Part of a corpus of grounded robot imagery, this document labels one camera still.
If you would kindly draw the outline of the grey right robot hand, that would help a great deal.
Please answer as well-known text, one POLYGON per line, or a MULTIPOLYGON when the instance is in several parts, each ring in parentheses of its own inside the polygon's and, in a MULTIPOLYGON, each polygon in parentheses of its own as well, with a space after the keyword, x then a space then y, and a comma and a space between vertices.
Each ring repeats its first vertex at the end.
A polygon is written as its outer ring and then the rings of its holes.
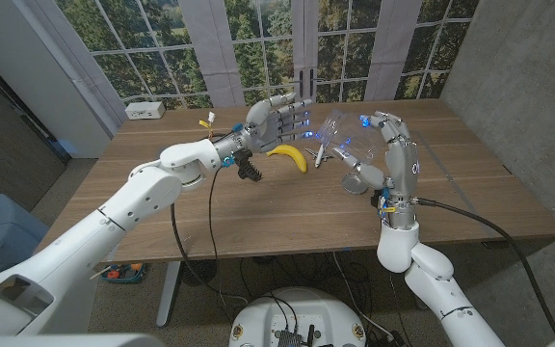
POLYGON ((384 161, 389 170, 385 175, 362 154, 355 154, 346 143, 331 150, 351 169, 366 186, 381 190, 387 188, 393 201, 409 200, 416 190, 420 171, 416 143, 410 138, 406 123, 390 113, 376 111, 374 116, 361 116, 361 126, 370 135, 381 134, 387 145, 384 161))

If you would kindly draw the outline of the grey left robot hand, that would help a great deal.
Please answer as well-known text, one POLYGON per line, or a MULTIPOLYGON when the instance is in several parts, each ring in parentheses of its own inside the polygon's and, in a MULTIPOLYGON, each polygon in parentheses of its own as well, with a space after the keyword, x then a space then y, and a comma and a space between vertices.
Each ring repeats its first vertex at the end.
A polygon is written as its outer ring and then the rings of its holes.
POLYGON ((250 108, 243 130, 250 151, 268 152, 283 143, 313 137, 307 110, 313 101, 296 101, 295 95, 273 95, 250 108))

